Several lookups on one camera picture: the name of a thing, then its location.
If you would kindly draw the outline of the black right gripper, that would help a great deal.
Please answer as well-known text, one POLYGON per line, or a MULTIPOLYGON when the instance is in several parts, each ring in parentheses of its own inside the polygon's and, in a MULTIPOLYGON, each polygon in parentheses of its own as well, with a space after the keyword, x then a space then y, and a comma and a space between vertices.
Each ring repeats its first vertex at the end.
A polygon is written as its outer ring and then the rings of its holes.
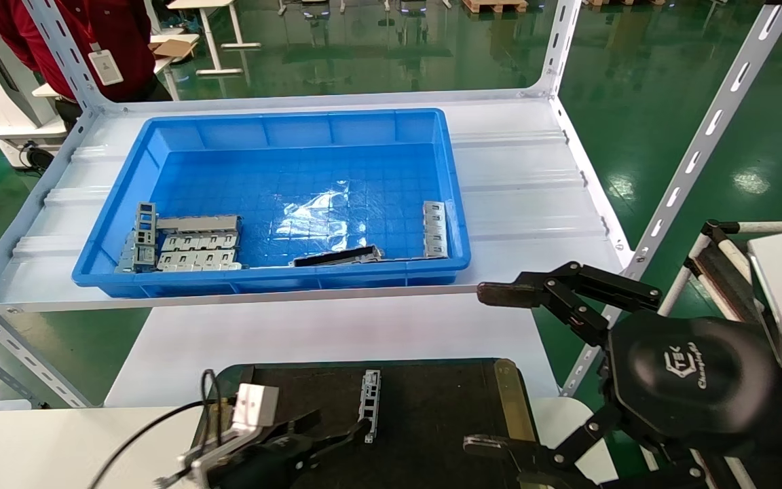
POLYGON ((556 448, 497 435, 464 437, 465 453, 502 459, 518 480, 552 488, 704 488, 704 471, 675 464, 626 479, 596 483, 577 462, 630 418, 648 439, 704 452, 744 452, 782 383, 782 369, 761 331, 740 322, 665 318, 663 294, 599 268, 569 262, 550 272, 521 272, 511 283, 476 288, 487 306, 544 307, 589 346, 608 343, 611 392, 620 405, 603 405, 556 448), (587 298, 634 312, 608 332, 609 321, 587 298))

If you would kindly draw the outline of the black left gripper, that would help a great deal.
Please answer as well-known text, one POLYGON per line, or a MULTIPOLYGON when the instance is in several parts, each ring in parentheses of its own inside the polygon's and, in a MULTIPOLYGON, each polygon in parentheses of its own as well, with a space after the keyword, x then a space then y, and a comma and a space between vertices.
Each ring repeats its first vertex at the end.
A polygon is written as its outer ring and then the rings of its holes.
POLYGON ((359 420, 347 431, 317 439, 306 436, 322 423, 314 409, 280 425, 282 436, 255 443, 215 467, 215 488, 291 488, 308 465, 324 463, 348 449, 366 445, 372 420, 359 420))

